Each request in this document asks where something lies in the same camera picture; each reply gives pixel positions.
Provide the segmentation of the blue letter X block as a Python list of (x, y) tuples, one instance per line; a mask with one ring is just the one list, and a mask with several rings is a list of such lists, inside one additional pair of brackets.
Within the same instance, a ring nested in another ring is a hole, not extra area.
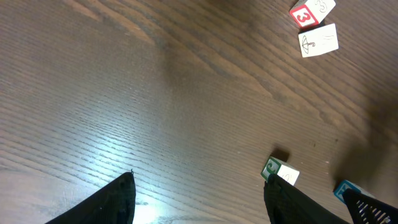
[(361, 188), (360, 186), (348, 181), (348, 180), (342, 180), (337, 187), (334, 189), (333, 194), (336, 198), (338, 198), (341, 202), (345, 203), (345, 200), (343, 198), (343, 193), (348, 190), (348, 189), (352, 189), (355, 190), (361, 194), (364, 194), (368, 197), (372, 197), (374, 198), (373, 195), (371, 195), (369, 192), (365, 191), (363, 188)]

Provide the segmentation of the green edged wooden block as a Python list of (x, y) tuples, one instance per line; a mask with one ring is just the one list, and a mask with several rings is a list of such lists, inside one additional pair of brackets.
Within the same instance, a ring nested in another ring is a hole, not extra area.
[(271, 174), (276, 174), (291, 185), (295, 185), (300, 172), (288, 163), (270, 156), (261, 171), (261, 176), (268, 181)]

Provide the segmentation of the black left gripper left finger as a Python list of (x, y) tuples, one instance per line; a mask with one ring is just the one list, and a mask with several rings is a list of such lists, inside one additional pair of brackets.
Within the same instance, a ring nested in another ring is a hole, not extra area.
[(135, 205), (136, 185), (130, 171), (46, 224), (132, 224)]

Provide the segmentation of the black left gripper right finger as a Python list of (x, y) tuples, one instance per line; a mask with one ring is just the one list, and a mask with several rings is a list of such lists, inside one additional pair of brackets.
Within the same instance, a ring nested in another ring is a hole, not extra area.
[(276, 174), (271, 174), (265, 183), (264, 201), (271, 223), (345, 223)]

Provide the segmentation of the red number three block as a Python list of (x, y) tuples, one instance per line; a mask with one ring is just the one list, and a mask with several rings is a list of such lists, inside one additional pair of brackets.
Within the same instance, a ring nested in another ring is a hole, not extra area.
[(335, 0), (299, 0), (289, 13), (304, 28), (318, 25), (335, 6)]

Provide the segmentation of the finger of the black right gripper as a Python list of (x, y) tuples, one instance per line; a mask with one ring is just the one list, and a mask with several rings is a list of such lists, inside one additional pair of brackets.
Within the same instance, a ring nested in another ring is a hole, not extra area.
[(353, 189), (343, 199), (354, 224), (397, 224), (397, 209)]

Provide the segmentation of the umbrella picture block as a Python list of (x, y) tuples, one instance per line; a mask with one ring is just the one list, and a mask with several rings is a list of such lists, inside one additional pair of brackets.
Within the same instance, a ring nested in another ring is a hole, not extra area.
[(328, 24), (298, 35), (302, 57), (314, 57), (339, 49), (335, 24)]

